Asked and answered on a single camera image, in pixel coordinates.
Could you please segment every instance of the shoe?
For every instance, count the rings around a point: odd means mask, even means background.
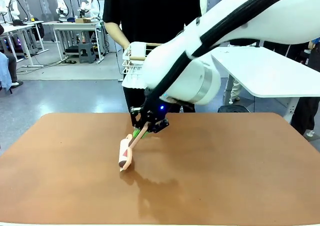
[[[310,132],[307,132],[306,133],[306,135],[308,136],[308,137],[313,137],[314,136],[314,134],[315,134],[315,131],[313,131],[313,130],[310,130]]]
[[[13,82],[10,89],[18,88],[19,86],[21,86],[23,84],[24,84],[24,82],[22,82],[22,81]]]

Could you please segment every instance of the table surface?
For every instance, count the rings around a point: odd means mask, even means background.
[[[35,25],[35,24],[42,24],[44,21],[31,21],[31,22],[25,22],[27,25]]]
[[[88,22],[88,23],[75,23],[75,22],[58,22],[58,21],[50,21],[44,22],[43,25],[97,25],[100,22]]]
[[[22,29],[26,29],[26,28],[32,27],[32,25],[13,26],[13,25],[8,25],[8,24],[3,24],[2,26],[4,28],[4,32],[3,33],[9,33],[11,31],[22,30]]]
[[[253,96],[320,97],[320,72],[264,47],[217,47],[212,56]]]
[[[311,225],[320,154],[273,113],[169,114],[119,172],[126,113],[42,117],[0,157],[0,222]]]

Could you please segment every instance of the table leg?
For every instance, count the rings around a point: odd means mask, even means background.
[[[6,43],[5,43],[5,39],[2,39],[1,40],[1,44],[2,44],[2,47],[3,47],[3,51],[4,51],[4,53],[5,54],[9,54],[9,51],[8,51],[8,48],[7,48],[7,45],[6,45]]]
[[[13,45],[13,43],[12,43],[12,41],[11,41],[10,36],[7,38],[7,40],[8,40],[8,42],[9,42],[9,45],[10,45],[11,51],[12,51],[12,53],[13,53],[13,56],[15,57],[15,60],[18,61],[18,58],[17,58],[17,55],[16,55],[16,51],[15,51],[15,49],[14,49],[14,45]]]
[[[230,99],[231,99],[231,91],[234,86],[234,77],[232,77],[229,74],[228,82],[224,91],[224,96],[223,96],[223,105],[229,105],[230,104]]]
[[[14,44],[12,43],[12,40],[11,40],[11,36],[10,36],[10,35],[8,36],[7,40],[8,40],[8,42],[9,42],[9,45],[10,45],[11,51],[12,51],[12,53],[13,53],[13,56],[14,56],[15,59],[16,59],[16,62],[19,63],[19,62],[25,60],[25,58],[20,58],[20,59],[18,59],[17,54],[16,54],[16,51],[15,51],[15,46],[14,46]]]
[[[66,32],[67,35],[68,35],[68,39],[69,39],[69,44],[70,44],[70,47],[74,45],[74,40],[73,40],[73,37],[72,37],[72,34],[71,34],[71,31],[67,31]]]
[[[35,29],[36,29],[36,33],[38,34],[39,41],[40,41],[41,48],[42,48],[42,51],[39,51],[38,54],[42,54],[42,53],[44,53],[44,52],[49,51],[49,49],[45,49],[45,46],[44,46],[44,43],[43,43],[42,38],[41,38],[41,36],[40,36],[40,33],[39,33],[39,29],[38,29],[37,24],[35,24],[34,26],[35,26]]]
[[[100,51],[102,52],[103,55],[106,55],[107,52],[105,50],[105,39],[104,39],[104,36],[102,34],[102,31],[101,30],[98,30],[98,34],[99,34],[99,37],[97,37],[97,40],[100,39]]]
[[[101,51],[100,51],[100,44],[99,44],[100,37],[98,37],[97,28],[95,28],[94,31],[95,31],[95,37],[96,37],[96,45],[98,47],[98,54],[99,54],[99,61],[96,63],[99,64],[102,60],[104,60],[104,57],[102,57]]]
[[[30,42],[30,38],[29,38],[28,32],[27,32],[26,30],[23,30],[22,33],[23,33],[23,35],[24,35],[24,40],[25,40],[25,42],[26,42],[26,44],[27,44],[27,46],[28,46],[28,51],[29,51],[29,52],[31,51],[31,53],[32,53],[33,55],[35,55],[36,53],[35,53],[35,51],[34,51],[34,49],[33,49],[33,47],[32,47],[32,44],[31,44],[31,42]]]
[[[63,37],[63,39],[65,40],[65,45],[66,45],[66,47],[69,48],[70,45],[69,45],[69,42],[68,42],[68,37],[67,37],[67,35],[66,35],[66,31],[62,31],[62,37]]]
[[[42,68],[43,65],[34,65],[34,62],[32,61],[32,58],[31,58],[31,55],[30,55],[30,52],[29,52],[29,49],[28,49],[28,46],[27,46],[27,43],[26,43],[26,39],[24,37],[24,31],[20,31],[18,33],[18,37],[20,39],[20,43],[21,43],[21,47],[22,47],[22,50],[24,52],[24,54],[28,57],[28,60],[29,60],[29,65],[24,65],[22,67],[27,67],[27,68]]]
[[[291,119],[295,113],[297,104],[299,101],[299,97],[292,97],[290,99],[290,102],[288,104],[288,108],[286,109],[285,115],[283,116],[283,118],[290,124],[291,123]]]
[[[59,47],[59,43],[58,43],[58,38],[57,38],[57,34],[56,34],[56,30],[55,30],[55,29],[53,29],[53,34],[54,34],[56,46],[58,47],[60,59],[61,59],[61,61],[62,61],[63,59],[62,59],[62,55],[61,55],[61,51],[60,51],[60,47]]]
[[[60,30],[58,30],[57,33],[58,33],[58,39],[59,39],[59,42],[60,42],[60,46],[62,48],[62,54],[64,55],[64,57],[66,57],[66,48],[65,48],[65,42],[64,42],[64,39],[63,39],[63,35],[62,35]]]

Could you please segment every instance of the gray floor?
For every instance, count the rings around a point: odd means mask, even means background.
[[[197,112],[217,112],[222,105],[226,78],[218,95]],[[251,112],[275,112],[283,115],[285,107],[274,99],[256,98],[245,90],[241,104]],[[0,92],[0,155],[8,149],[41,116],[48,113],[110,113],[126,112],[121,83],[116,80],[25,81],[13,94]],[[316,116],[316,131],[320,132],[320,115]],[[320,140],[311,142],[320,151]]]
[[[45,43],[44,47],[49,49],[41,54],[32,57],[35,65],[45,65],[44,68],[22,67],[28,65],[28,60],[17,64],[18,78],[20,80],[118,80],[121,78],[119,68],[122,69],[122,53],[108,53],[104,60],[96,64],[83,62],[79,63],[78,56],[71,56],[69,60],[76,61],[76,64],[50,64],[60,61],[59,51],[55,43]]]

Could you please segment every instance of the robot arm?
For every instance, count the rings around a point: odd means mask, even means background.
[[[149,93],[141,108],[130,110],[132,124],[140,130],[147,124],[148,132],[157,133],[169,125],[168,102],[210,102],[220,75],[199,57],[221,43],[241,38],[305,43],[320,36],[319,12],[318,0],[222,0],[148,55],[142,75]]]
[[[90,12],[90,17],[98,18],[100,14],[100,4],[98,0],[87,0],[88,3],[82,2],[80,11]]]
[[[65,18],[69,14],[68,6],[66,5],[65,0],[57,0],[58,8],[56,9],[56,13],[61,17]]]
[[[12,16],[12,20],[18,20],[20,11],[18,9],[18,2],[17,0],[4,0],[6,7],[9,9],[12,7],[12,10],[10,9],[10,14]]]

